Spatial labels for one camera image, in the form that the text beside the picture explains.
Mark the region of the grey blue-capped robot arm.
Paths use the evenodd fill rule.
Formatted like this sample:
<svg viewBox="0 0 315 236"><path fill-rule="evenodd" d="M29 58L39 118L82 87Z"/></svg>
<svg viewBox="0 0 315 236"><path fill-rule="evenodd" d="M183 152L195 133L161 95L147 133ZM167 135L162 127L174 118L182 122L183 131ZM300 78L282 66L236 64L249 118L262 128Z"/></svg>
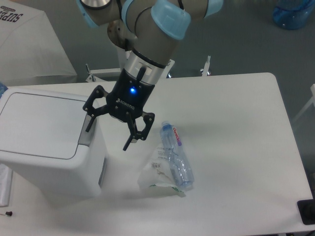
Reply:
<svg viewBox="0 0 315 236"><path fill-rule="evenodd" d="M111 92L97 86L85 105L92 127L98 116L128 125L128 143L145 140L155 120L143 110L172 53L193 20L220 11L221 0L79 0L78 8L91 27L121 20L136 41Z"/></svg>

